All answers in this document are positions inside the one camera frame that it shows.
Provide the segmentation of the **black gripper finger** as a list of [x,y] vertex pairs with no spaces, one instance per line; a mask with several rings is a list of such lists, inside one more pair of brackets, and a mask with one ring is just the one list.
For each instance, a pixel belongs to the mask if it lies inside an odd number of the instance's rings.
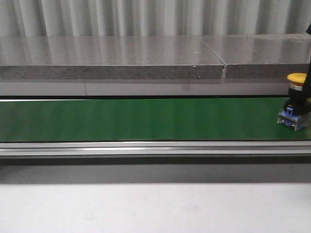
[[302,87],[302,92],[307,98],[311,97],[311,63],[309,64],[309,67],[308,67],[308,72],[307,72],[307,76]]

